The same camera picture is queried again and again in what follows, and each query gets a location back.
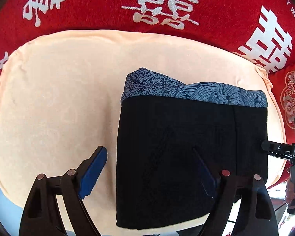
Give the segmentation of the black pants with grey waistband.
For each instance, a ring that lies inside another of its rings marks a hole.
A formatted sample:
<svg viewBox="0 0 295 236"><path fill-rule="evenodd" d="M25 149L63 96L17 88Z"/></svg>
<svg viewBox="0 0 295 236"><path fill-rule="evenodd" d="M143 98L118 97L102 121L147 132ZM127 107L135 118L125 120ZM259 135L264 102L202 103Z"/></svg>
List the black pants with grey waistband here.
<svg viewBox="0 0 295 236"><path fill-rule="evenodd" d="M117 226L156 229L207 215L219 171L267 179L266 138L262 91L130 73L117 139Z"/></svg>

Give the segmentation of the peach sofa cushion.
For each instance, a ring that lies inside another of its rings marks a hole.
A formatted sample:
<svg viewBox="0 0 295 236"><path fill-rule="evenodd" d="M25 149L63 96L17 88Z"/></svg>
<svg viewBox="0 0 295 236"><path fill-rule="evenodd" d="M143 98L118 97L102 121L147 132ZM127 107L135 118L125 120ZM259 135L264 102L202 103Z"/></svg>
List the peach sofa cushion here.
<svg viewBox="0 0 295 236"><path fill-rule="evenodd" d="M36 176L76 168L98 146L108 162L86 208L104 235L169 233L189 222L150 230L116 225L115 167L120 98L129 73L146 68L186 84L219 82L265 93L269 140L285 127L267 72L233 53L175 36L71 30L41 36L1 56L0 188L19 207Z"/></svg>

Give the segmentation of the red blanket with white characters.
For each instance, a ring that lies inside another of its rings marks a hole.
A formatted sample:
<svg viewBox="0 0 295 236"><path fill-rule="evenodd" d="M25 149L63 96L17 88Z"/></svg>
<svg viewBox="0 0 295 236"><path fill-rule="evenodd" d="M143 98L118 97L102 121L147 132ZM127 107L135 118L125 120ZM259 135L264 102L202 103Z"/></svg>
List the red blanket with white characters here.
<svg viewBox="0 0 295 236"><path fill-rule="evenodd" d="M0 75L27 41L78 29L178 36L251 61L269 74L285 138L295 141L295 0L4 0Z"/></svg>

